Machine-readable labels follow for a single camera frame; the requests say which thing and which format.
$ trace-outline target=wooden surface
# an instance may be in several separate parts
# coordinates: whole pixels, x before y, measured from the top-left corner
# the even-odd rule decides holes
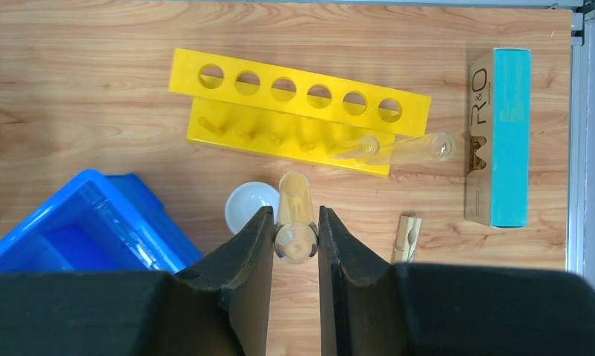
[[[0,238],[86,168],[137,172],[202,253],[231,237],[238,185],[312,180],[314,205],[389,260],[398,218],[423,218],[416,261],[563,268],[571,17],[558,10],[142,1],[0,1]],[[185,142],[191,99],[167,90],[175,47],[433,97],[429,132],[463,142],[466,66],[533,51],[529,226],[464,221],[464,164],[389,179]],[[317,258],[276,260],[269,355],[318,355]]]

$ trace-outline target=blue container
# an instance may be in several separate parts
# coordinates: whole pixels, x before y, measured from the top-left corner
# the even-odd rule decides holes
[[[178,272],[201,253],[133,173],[87,170],[0,240],[0,272]]]

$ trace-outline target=rack hole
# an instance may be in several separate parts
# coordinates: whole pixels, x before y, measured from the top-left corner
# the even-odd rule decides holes
[[[400,104],[394,99],[385,99],[378,105],[378,115],[385,122],[396,122],[402,115]]]
[[[242,72],[234,83],[239,93],[243,95],[252,95],[260,88],[260,78],[250,71]]]
[[[208,89],[218,88],[223,83],[223,70],[216,65],[206,65],[200,71],[199,80]]]
[[[351,91],[343,97],[343,108],[350,115],[361,115],[365,109],[365,96],[357,91]]]
[[[313,85],[308,92],[307,99],[314,108],[323,109],[331,102],[330,90],[323,85]]]
[[[295,83],[288,78],[276,79],[272,85],[272,96],[281,102],[288,102],[295,96]]]

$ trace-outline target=small white dish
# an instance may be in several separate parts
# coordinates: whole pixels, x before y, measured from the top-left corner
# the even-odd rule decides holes
[[[274,209],[274,221],[277,219],[277,207],[280,195],[274,187],[263,182],[247,182],[236,188],[226,201],[226,223],[233,234],[243,226],[263,206]]]

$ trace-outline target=clear glass test tube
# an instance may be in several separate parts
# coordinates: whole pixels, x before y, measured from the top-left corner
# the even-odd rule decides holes
[[[362,159],[365,165],[401,165],[414,162],[443,162],[455,154],[455,140],[445,132],[397,141],[381,146],[378,154]]]
[[[274,250],[281,260],[294,265],[310,260],[318,250],[310,187],[302,172],[289,172],[280,179]]]
[[[357,159],[374,156],[378,153],[381,143],[372,135],[341,143],[328,149],[330,159]]]

